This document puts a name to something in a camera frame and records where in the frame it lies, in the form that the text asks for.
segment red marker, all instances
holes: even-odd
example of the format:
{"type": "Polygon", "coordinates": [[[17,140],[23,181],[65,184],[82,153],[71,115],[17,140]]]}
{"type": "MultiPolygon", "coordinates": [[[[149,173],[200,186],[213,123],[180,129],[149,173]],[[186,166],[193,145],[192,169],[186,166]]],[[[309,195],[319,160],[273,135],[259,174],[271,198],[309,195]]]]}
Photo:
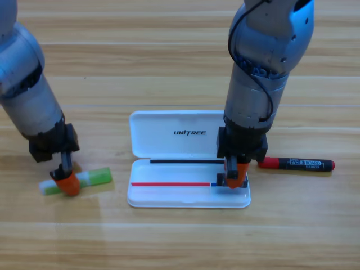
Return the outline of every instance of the red marker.
{"type": "Polygon", "coordinates": [[[283,170],[306,170],[311,172],[331,172],[335,162],[324,159],[288,159],[284,157],[265,157],[258,162],[259,167],[283,170]]]}

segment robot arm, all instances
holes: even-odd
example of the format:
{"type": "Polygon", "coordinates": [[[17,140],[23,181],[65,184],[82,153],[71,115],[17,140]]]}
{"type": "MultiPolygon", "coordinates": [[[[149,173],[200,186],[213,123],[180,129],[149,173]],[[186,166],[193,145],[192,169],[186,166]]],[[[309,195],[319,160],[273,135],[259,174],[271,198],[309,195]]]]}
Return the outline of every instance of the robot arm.
{"type": "Polygon", "coordinates": [[[44,56],[39,43],[16,22],[16,0],[0,0],[0,103],[16,128],[29,141],[36,162],[61,153],[61,164],[50,172],[69,195],[78,192],[71,153],[79,150],[77,134],[65,117],[43,74],[44,56]]]}
{"type": "Polygon", "coordinates": [[[217,141],[230,188],[246,184],[251,160],[265,158],[266,133],[313,28],[314,0],[245,0],[235,15],[228,40],[234,65],[217,141]]]}

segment green and white object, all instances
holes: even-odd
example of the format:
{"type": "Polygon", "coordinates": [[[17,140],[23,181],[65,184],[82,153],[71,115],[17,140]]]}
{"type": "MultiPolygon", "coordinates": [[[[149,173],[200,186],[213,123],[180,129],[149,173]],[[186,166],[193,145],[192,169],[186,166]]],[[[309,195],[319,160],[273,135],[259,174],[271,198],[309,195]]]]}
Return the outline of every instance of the green and white object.
{"type": "MultiPolygon", "coordinates": [[[[76,177],[79,179],[80,188],[106,184],[113,180],[110,168],[102,168],[97,170],[90,170],[88,172],[77,173],[76,177]]],[[[61,190],[58,188],[54,180],[45,180],[41,182],[39,184],[39,188],[43,195],[61,193],[61,190]]]]}

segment white case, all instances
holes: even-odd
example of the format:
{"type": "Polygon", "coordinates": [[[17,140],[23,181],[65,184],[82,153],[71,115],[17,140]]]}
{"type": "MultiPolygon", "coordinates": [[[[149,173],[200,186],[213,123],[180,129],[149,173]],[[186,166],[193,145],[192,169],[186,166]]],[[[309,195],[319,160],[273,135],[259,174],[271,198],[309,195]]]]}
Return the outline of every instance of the white case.
{"type": "Polygon", "coordinates": [[[224,173],[223,164],[152,163],[222,161],[216,158],[216,141],[219,127],[224,126],[223,114],[223,111],[134,112],[129,118],[132,151],[142,159],[132,165],[128,203],[140,208],[247,207],[251,201],[249,184],[247,188],[236,189],[212,186],[217,173],[224,173]],[[188,186],[172,186],[177,183],[188,186]]]}

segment black cable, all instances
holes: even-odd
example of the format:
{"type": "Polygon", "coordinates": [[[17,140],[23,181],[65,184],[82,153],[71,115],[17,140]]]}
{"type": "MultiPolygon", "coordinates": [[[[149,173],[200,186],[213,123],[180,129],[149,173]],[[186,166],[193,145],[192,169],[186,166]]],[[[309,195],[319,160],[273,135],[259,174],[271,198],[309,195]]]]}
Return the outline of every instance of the black cable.
{"type": "MultiPolygon", "coordinates": [[[[240,66],[240,63],[239,63],[239,60],[237,59],[237,57],[235,57],[235,55],[232,53],[231,51],[231,42],[232,42],[232,38],[234,36],[234,33],[236,31],[236,28],[238,27],[238,25],[242,22],[242,20],[250,13],[252,13],[254,10],[256,10],[258,7],[260,7],[263,3],[270,3],[271,0],[261,0],[260,2],[258,2],[257,4],[255,4],[251,9],[249,9],[248,11],[246,11],[244,14],[241,15],[241,17],[238,19],[238,21],[234,24],[231,32],[230,32],[230,35],[229,35],[229,39],[228,39],[228,44],[227,44],[227,48],[228,48],[228,51],[229,51],[229,54],[231,56],[231,58],[233,59],[233,61],[236,63],[236,65],[241,69],[241,66],[240,66]]],[[[270,106],[271,106],[271,109],[270,109],[270,113],[267,115],[266,118],[260,118],[259,121],[260,122],[264,122],[264,121],[267,121],[271,115],[273,114],[274,112],[274,102],[272,100],[272,97],[270,96],[269,92],[267,91],[266,87],[258,80],[258,78],[256,77],[253,77],[251,74],[247,73],[247,75],[249,75],[249,77],[254,81],[256,82],[256,84],[258,84],[258,86],[260,86],[260,88],[264,91],[264,93],[266,94],[266,96],[268,97],[269,99],[269,102],[270,102],[270,106]]]]}

